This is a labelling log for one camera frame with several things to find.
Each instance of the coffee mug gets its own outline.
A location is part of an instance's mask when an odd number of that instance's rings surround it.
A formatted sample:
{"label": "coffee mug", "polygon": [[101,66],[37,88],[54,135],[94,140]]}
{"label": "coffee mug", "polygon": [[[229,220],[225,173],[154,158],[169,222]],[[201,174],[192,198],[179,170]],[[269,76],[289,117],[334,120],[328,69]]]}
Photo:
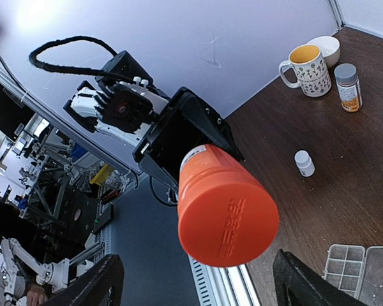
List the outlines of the coffee mug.
{"label": "coffee mug", "polygon": [[[295,71],[297,82],[291,83],[283,74],[284,67]],[[280,76],[286,86],[302,88],[309,97],[321,97],[332,87],[331,77],[320,48],[316,45],[303,45],[289,54],[289,60],[280,64]]]}

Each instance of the cable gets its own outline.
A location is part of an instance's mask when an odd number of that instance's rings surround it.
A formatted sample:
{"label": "cable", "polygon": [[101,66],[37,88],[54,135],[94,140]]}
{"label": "cable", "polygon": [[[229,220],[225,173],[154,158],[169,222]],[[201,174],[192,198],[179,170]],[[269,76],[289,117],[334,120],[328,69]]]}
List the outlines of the cable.
{"label": "cable", "polygon": [[153,188],[153,178],[152,176],[149,177],[149,185],[150,185],[150,188],[151,188],[151,191],[152,191],[152,194],[154,196],[154,198],[156,200],[158,200],[158,202],[166,207],[177,207],[177,204],[170,204],[170,203],[167,203],[165,201],[163,201],[161,198],[158,197],[158,195],[156,194],[156,192],[154,191],[154,188]]}
{"label": "cable", "polygon": [[134,84],[133,80],[131,80],[127,76],[120,75],[118,73],[106,72],[103,70],[91,69],[91,68],[58,66],[58,65],[49,64],[47,62],[41,62],[37,59],[38,55],[40,55],[42,52],[46,51],[47,49],[65,45],[73,41],[80,41],[80,40],[96,43],[97,45],[103,46],[105,49],[107,49],[113,56],[117,55],[114,49],[112,49],[102,40],[98,40],[96,38],[88,37],[88,36],[74,36],[70,38],[65,38],[63,40],[55,40],[55,41],[50,41],[48,43],[45,43],[44,45],[42,45],[41,47],[37,48],[36,50],[30,53],[30,56],[29,56],[30,63],[36,66],[37,68],[43,69],[48,72],[69,73],[72,75],[92,75],[94,77],[103,76],[103,77],[110,77],[110,78],[122,80],[129,84]]}
{"label": "cable", "polygon": [[1,57],[0,55],[0,64],[3,66],[4,70],[6,70],[6,72],[10,75],[10,78],[16,83],[16,85],[22,89],[24,92],[27,93],[27,90],[26,88],[19,82],[19,80],[17,80],[17,78],[14,76],[14,74],[11,72],[11,70],[9,69],[9,67],[7,66],[6,62],[4,61],[4,59]]}
{"label": "cable", "polygon": [[135,187],[133,187],[133,190],[137,190],[139,188],[139,177],[132,169],[130,169],[130,173],[135,176]]}
{"label": "cable", "polygon": [[170,189],[170,190],[169,190],[169,199],[170,199],[170,201],[171,201],[172,203],[177,203],[177,202],[178,202],[176,193],[174,192],[173,189]]}

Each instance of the white wall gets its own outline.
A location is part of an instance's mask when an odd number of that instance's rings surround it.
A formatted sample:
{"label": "white wall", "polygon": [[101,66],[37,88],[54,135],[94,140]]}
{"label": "white wall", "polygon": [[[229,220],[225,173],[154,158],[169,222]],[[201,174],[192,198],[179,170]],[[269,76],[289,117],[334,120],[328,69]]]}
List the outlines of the white wall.
{"label": "white wall", "polygon": [[[32,67],[29,53],[50,40],[88,35],[117,51],[127,49],[167,94],[185,85],[227,116],[277,76],[290,50],[336,31],[327,0],[0,0],[0,21],[0,54],[20,81],[62,116],[81,81],[94,81]],[[101,68],[110,55],[80,42],[41,58]],[[92,137],[135,166],[131,150],[107,136]]]}
{"label": "white wall", "polygon": [[383,38],[383,0],[338,0],[346,26]]}

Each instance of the orange lid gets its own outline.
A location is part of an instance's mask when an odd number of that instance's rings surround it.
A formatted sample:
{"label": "orange lid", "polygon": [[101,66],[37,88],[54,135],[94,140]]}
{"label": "orange lid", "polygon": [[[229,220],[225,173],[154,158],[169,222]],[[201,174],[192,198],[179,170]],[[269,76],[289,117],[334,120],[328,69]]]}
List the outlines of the orange lid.
{"label": "orange lid", "polygon": [[207,147],[182,170],[187,172],[190,166],[195,175],[181,173],[179,239],[185,251],[205,265],[236,266],[255,259],[271,245],[279,215],[267,191],[237,161],[218,150]]}

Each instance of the brown tabletop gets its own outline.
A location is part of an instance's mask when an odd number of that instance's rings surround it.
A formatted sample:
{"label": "brown tabletop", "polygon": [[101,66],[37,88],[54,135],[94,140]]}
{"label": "brown tabletop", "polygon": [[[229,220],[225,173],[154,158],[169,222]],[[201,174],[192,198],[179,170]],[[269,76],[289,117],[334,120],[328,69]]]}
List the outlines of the brown tabletop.
{"label": "brown tabletop", "polygon": [[[359,73],[359,112],[341,108],[331,73],[333,87],[321,98],[277,79],[228,119],[244,166],[280,210],[273,245],[248,264],[265,306],[276,305],[272,263],[278,249],[322,275],[332,244],[383,245],[383,40],[347,28],[336,37],[340,63],[354,64]],[[315,163],[310,178],[294,162],[301,149]]]}

